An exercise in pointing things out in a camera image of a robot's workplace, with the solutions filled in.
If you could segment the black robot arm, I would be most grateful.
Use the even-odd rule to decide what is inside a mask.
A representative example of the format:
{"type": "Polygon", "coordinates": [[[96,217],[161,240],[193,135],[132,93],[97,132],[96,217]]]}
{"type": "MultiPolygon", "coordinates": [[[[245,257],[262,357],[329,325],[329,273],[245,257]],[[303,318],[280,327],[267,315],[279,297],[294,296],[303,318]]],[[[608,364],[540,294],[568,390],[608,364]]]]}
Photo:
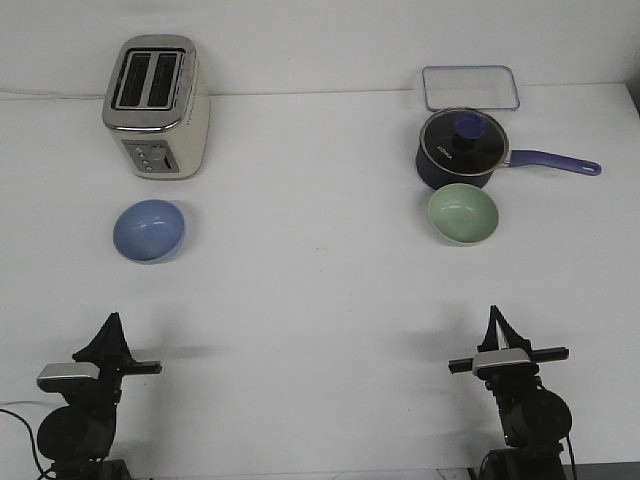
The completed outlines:
{"type": "Polygon", "coordinates": [[[156,375],[159,361],[133,358],[120,315],[111,313],[89,344],[67,363],[50,363],[37,377],[45,393],[63,397],[66,405],[40,424],[38,451],[52,461],[57,479],[129,479],[126,462],[109,458],[117,426],[117,406],[126,376],[156,375]]]}
{"type": "Polygon", "coordinates": [[[563,361],[566,347],[534,349],[490,307],[484,339],[471,358],[448,362],[452,374],[470,372],[492,393],[506,446],[489,451],[478,479],[564,479],[562,440],[568,440],[572,414],[567,403],[544,387],[539,365],[563,361]]]}

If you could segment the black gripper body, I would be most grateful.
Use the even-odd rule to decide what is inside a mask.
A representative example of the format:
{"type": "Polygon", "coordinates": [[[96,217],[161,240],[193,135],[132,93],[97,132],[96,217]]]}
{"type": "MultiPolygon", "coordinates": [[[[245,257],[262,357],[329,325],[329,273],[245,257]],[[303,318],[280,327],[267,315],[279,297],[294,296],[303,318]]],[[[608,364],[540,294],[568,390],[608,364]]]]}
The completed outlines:
{"type": "Polygon", "coordinates": [[[492,351],[481,350],[480,345],[477,346],[477,352],[472,357],[449,360],[448,369],[451,374],[471,373],[483,381],[488,390],[498,391],[498,396],[501,396],[504,395],[505,390],[515,390],[516,392],[526,390],[536,382],[540,363],[567,360],[570,353],[569,348],[564,346],[532,349],[527,342],[525,342],[524,350],[531,358],[532,364],[495,369],[485,379],[480,379],[472,373],[473,357],[479,352],[492,351]]]}
{"type": "Polygon", "coordinates": [[[157,375],[162,371],[159,360],[138,361],[130,352],[118,352],[103,355],[74,353],[76,362],[88,362],[98,367],[98,391],[101,404],[117,405],[122,397],[122,380],[125,376],[157,375]]]}

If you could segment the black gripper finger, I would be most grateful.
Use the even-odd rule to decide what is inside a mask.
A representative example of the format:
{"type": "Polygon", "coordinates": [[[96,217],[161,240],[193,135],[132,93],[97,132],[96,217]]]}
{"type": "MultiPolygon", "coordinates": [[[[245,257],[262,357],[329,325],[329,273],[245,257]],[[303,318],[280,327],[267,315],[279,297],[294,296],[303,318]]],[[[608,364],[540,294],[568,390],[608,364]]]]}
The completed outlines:
{"type": "Polygon", "coordinates": [[[130,356],[118,312],[112,312],[89,344],[75,356],[130,356]]]}
{"type": "Polygon", "coordinates": [[[499,350],[499,334],[502,335],[506,349],[525,349],[525,339],[512,328],[500,309],[496,305],[492,305],[490,307],[488,327],[480,344],[480,349],[499,350]]]}

